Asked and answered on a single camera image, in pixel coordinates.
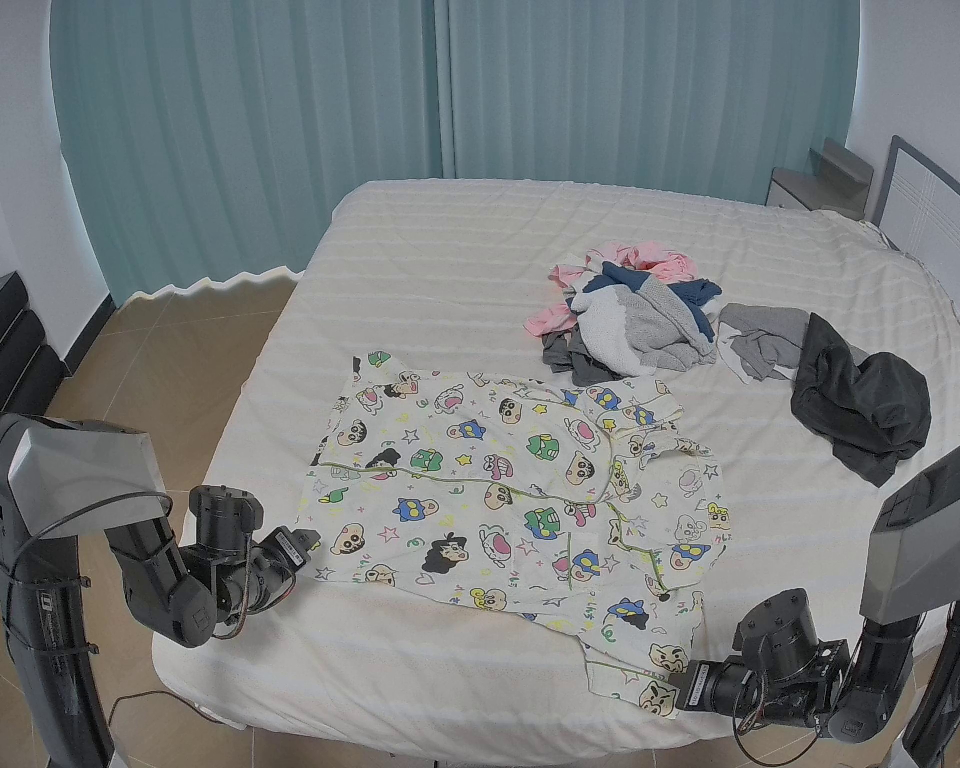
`star print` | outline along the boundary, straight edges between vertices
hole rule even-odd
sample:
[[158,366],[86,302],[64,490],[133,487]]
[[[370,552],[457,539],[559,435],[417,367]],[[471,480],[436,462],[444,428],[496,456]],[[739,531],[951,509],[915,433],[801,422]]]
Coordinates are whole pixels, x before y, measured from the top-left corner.
[[530,556],[531,552],[540,552],[538,548],[534,546],[534,543],[532,541],[528,541],[527,539],[521,539],[516,548],[527,557]]

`bed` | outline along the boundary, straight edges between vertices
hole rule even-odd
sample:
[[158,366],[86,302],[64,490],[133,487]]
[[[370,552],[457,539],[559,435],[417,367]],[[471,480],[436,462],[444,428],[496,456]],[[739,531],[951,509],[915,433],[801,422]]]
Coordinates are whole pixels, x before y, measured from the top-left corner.
[[[291,523],[359,351],[566,383],[523,329],[557,300],[548,270],[607,240],[649,239],[692,256],[726,301],[815,311],[851,344],[893,351],[926,375],[926,448],[881,489],[791,416],[788,383],[746,387],[722,362],[665,375],[686,409],[684,432],[723,462],[736,535],[708,577],[698,656],[725,657],[739,618],[795,586],[810,593],[821,637],[855,640],[881,502],[960,434],[960,325],[920,263],[834,213],[568,182],[368,183],[337,208],[208,480],[255,493],[266,530]],[[590,694],[577,640],[519,616],[309,578],[298,591],[229,643],[187,651],[156,637],[160,678],[239,723],[431,759],[564,763],[730,732],[725,718],[664,720]],[[928,618],[917,653],[939,641],[942,619]]]

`tile floor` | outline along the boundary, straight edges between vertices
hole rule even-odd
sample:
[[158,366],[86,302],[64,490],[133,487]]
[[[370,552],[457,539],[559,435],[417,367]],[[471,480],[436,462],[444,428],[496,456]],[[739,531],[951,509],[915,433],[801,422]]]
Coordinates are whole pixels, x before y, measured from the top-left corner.
[[[241,386],[294,288],[288,278],[206,288],[191,296],[135,300],[110,320],[81,365],[64,382],[48,414],[103,419],[150,431],[167,487],[176,500],[179,531],[187,493],[203,482]],[[119,695],[162,687],[151,661],[151,634],[127,611],[120,571],[103,537],[81,541],[83,571],[93,580],[84,597],[87,633],[101,647],[93,657],[100,695],[108,706]],[[925,684],[932,657],[922,659],[916,681]],[[916,690],[911,679],[894,722],[857,748],[818,744],[797,768],[878,763],[905,721]],[[390,756],[363,747],[206,723],[166,697],[125,702],[114,729],[134,768],[430,768],[428,761]],[[767,762],[796,754],[808,736],[771,727],[746,739]],[[34,732],[16,672],[0,653],[0,768],[42,768],[46,754]],[[601,758],[583,768],[739,768],[745,764],[732,739],[677,750]],[[960,756],[948,765],[960,766]]]

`black garment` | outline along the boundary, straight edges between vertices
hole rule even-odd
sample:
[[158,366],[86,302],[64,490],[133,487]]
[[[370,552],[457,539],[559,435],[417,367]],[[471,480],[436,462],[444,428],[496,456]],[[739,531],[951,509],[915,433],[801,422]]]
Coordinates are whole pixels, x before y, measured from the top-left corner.
[[559,333],[547,333],[543,341],[543,362],[553,373],[573,371],[573,383],[591,387],[606,381],[619,381],[623,376],[614,373],[603,363],[590,357],[587,345],[580,335],[580,326]]
[[833,438],[833,455],[878,488],[901,459],[926,444],[926,378],[891,352],[859,366],[833,327],[810,314],[790,409],[801,423]]

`white label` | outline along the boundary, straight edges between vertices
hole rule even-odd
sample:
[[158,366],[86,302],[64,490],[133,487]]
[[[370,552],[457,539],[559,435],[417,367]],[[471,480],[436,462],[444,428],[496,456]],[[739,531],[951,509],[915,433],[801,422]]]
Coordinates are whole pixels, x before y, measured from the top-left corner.
[[283,547],[283,551],[290,556],[290,559],[294,562],[294,565],[297,567],[303,565],[303,558],[300,556],[300,552],[294,549],[294,545],[290,543],[282,531],[276,534],[276,540],[279,542],[280,546]]
[[710,674],[710,665],[701,664],[697,670],[697,681],[693,684],[693,690],[690,691],[690,700],[686,703],[688,707],[696,707],[700,704],[700,697],[704,695],[704,686],[707,685],[707,677]]

